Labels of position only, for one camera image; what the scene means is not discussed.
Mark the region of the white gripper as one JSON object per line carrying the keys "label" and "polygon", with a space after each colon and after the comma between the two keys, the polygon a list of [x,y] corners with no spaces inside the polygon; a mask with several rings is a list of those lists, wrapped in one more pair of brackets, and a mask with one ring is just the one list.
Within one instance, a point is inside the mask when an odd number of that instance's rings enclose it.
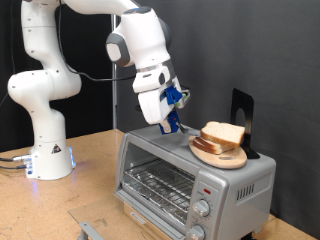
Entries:
{"label": "white gripper", "polygon": [[174,73],[167,66],[151,71],[138,72],[133,82],[133,90],[145,120],[149,124],[160,123],[165,134],[171,126],[165,118],[173,110],[174,103],[182,98],[181,87]]}

